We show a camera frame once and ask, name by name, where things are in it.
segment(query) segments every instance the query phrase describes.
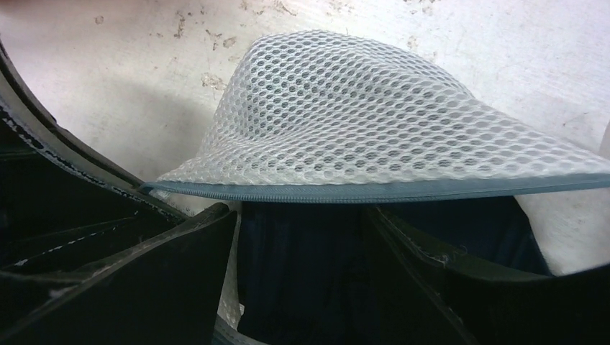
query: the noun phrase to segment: dark blue fabric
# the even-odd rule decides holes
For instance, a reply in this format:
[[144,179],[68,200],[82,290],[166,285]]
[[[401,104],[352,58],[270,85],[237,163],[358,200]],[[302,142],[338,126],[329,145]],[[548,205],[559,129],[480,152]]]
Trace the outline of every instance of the dark blue fabric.
[[397,203],[387,207],[415,229],[468,254],[505,267],[551,275],[529,219],[513,197]]
[[244,203],[240,231],[241,333],[268,344],[378,343],[359,207]]
[[[237,273],[245,313],[238,330],[277,345],[378,344],[361,238],[364,207],[244,203]],[[549,274],[512,197],[384,208],[469,254]]]

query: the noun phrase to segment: gray zipper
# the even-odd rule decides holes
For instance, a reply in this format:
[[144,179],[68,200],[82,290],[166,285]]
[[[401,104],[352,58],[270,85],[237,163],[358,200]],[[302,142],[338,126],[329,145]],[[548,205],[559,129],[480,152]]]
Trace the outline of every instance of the gray zipper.
[[213,185],[160,181],[141,189],[227,201],[266,203],[400,203],[550,193],[610,187],[609,174],[548,178],[416,181],[365,185]]

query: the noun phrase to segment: dirt spot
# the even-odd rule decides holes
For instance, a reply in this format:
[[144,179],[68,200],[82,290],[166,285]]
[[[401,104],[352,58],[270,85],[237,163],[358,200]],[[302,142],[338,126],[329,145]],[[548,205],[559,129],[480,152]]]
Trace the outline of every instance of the dirt spot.
[[213,75],[210,73],[205,73],[201,77],[201,86],[218,91],[222,91],[227,87],[221,78],[219,78],[217,75]]
[[178,31],[173,34],[173,36],[175,38],[181,38],[182,34],[184,33],[184,22],[186,22],[186,19],[184,19],[184,16],[182,15],[182,13],[180,11],[176,12],[176,16],[178,17]]
[[219,39],[222,34],[214,34],[213,32],[209,31],[208,29],[206,29],[206,33],[210,36],[210,38],[212,38],[213,40],[217,40]]
[[344,9],[346,9],[349,13],[352,13],[354,7],[347,2],[339,1],[339,0],[331,0],[329,5],[334,9],[337,13],[341,13]]
[[417,37],[410,36],[409,40],[406,41],[406,46],[409,47],[410,50],[417,50],[419,43],[417,43]]
[[432,52],[432,54],[426,54],[424,57],[426,58],[426,60],[430,61],[431,63],[436,63],[437,57],[438,57],[438,52]]
[[237,37],[230,37],[226,40],[222,41],[222,46],[225,48],[231,48],[235,42],[237,41]]
[[273,9],[275,9],[277,12],[280,12],[280,13],[287,13],[287,14],[290,14],[291,16],[296,16],[296,13],[287,9],[286,6],[284,6],[284,3],[279,0],[275,0],[273,2]]

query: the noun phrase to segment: hexagonal mesh pattern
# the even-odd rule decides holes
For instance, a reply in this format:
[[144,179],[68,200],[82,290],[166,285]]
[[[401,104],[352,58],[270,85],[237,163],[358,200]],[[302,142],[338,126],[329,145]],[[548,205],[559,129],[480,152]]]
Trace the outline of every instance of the hexagonal mesh pattern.
[[160,180],[329,185],[608,173],[588,151],[474,99],[421,57],[328,32],[264,37],[197,157]]

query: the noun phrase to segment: mesh laundry bag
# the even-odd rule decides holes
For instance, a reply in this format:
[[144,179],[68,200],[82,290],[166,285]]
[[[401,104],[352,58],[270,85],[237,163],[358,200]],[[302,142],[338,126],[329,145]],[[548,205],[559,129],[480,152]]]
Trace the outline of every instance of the mesh laundry bag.
[[145,187],[369,203],[608,185],[609,161],[485,105],[421,57],[315,31],[256,41],[197,156]]

